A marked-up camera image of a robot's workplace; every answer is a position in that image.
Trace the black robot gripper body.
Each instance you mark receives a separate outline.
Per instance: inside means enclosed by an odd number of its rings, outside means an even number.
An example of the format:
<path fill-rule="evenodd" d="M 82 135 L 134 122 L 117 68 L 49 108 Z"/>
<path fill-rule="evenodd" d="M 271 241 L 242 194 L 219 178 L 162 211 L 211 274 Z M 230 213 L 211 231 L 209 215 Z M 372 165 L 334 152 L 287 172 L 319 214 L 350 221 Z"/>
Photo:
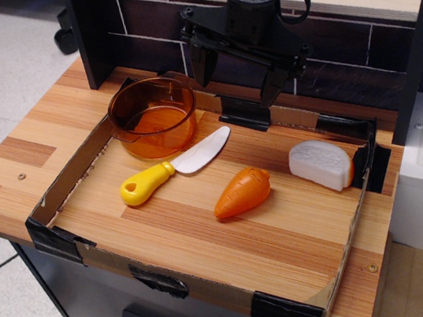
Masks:
<path fill-rule="evenodd" d="M 286 28 L 304 21 L 308 13 L 290 18 L 281 14 L 280 0 L 227 0 L 219 7 L 187 6 L 181 38 L 190 44 L 199 37 L 217 54 L 225 53 L 268 68 L 305 68 L 311 46 Z"/>

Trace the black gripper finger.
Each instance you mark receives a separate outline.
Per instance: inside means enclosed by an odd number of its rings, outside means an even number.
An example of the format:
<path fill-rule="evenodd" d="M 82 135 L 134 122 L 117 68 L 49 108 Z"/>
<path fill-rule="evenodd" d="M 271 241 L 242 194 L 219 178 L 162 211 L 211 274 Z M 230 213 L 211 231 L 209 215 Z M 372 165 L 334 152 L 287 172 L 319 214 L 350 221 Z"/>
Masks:
<path fill-rule="evenodd" d="M 284 86 L 289 80 L 292 80 L 293 72 L 288 66 L 271 65 L 266 71 L 261 88 L 260 106 L 262 108 L 270 107 L 274 104 Z"/>
<path fill-rule="evenodd" d="M 194 78 L 199 85 L 206 87 L 216 69 L 217 52 L 195 36 L 190 40 L 189 54 Z"/>

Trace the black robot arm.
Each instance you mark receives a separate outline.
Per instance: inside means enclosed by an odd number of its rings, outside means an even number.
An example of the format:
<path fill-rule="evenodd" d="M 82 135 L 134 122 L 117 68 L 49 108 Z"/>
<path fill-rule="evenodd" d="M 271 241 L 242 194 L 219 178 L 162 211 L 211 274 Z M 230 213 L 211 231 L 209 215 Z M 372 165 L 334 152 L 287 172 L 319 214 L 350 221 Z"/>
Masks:
<path fill-rule="evenodd" d="M 290 30 L 310 13 L 310 0 L 298 17 L 281 14 L 280 0 L 227 0 L 219 7 L 187 7 L 181 38 L 190 48 L 191 69 L 201 86 L 207 86 L 219 54 L 263 65 L 261 107 L 270 107 L 284 85 L 300 78 L 312 46 Z"/>

